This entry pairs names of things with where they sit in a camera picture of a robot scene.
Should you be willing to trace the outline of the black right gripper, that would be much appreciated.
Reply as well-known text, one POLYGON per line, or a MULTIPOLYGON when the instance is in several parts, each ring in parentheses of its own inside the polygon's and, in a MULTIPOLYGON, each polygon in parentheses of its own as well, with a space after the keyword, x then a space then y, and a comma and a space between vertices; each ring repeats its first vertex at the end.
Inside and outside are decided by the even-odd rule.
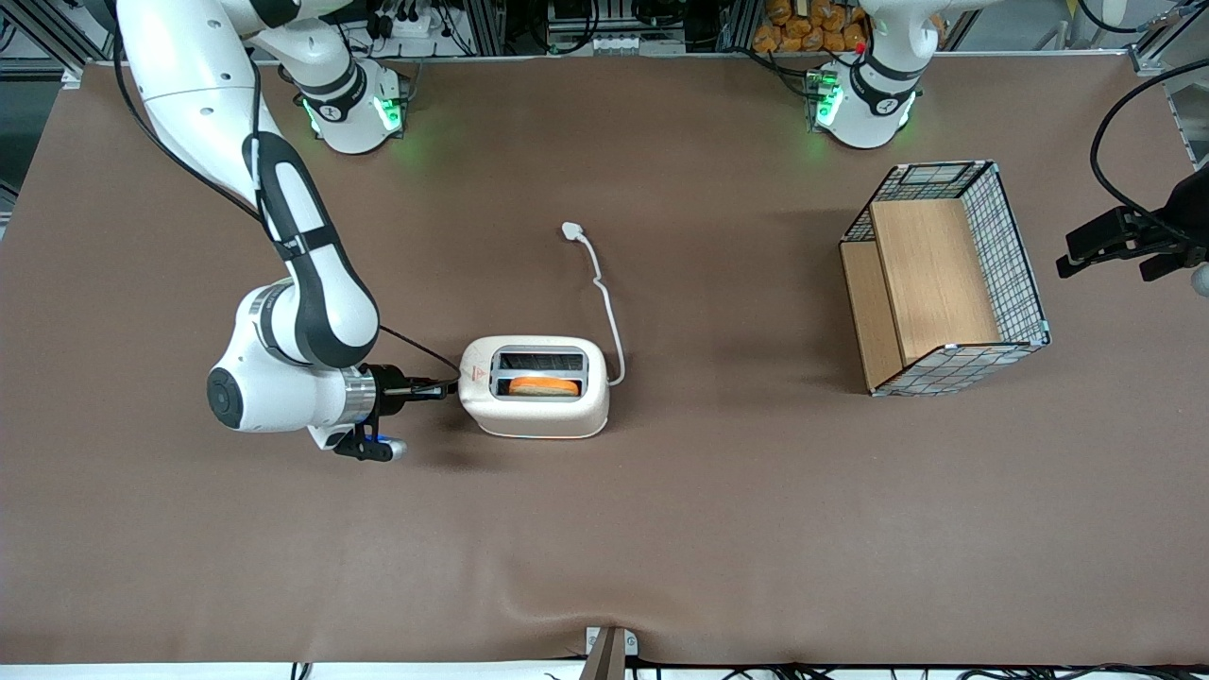
POLYGON ((397 365, 368 365, 366 374, 374 382, 372 417, 391 417, 404 408, 406 400, 444 400, 459 380, 409 379, 397 365))

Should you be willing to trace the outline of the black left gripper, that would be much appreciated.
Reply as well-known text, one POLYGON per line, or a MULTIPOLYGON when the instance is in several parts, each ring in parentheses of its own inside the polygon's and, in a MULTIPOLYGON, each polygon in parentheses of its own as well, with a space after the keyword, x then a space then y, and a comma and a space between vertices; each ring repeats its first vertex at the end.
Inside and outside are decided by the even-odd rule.
MULTIPOLYGON (((1144 282, 1155 282, 1182 267, 1205 263, 1208 247, 1208 166, 1184 178, 1165 200, 1165 224, 1191 244, 1163 250, 1140 264, 1144 282)), ((1149 254, 1144 238, 1149 220, 1130 208, 1113 208, 1066 234, 1066 254, 1055 263, 1059 280, 1071 280, 1084 267, 1109 260, 1129 260, 1149 254)))

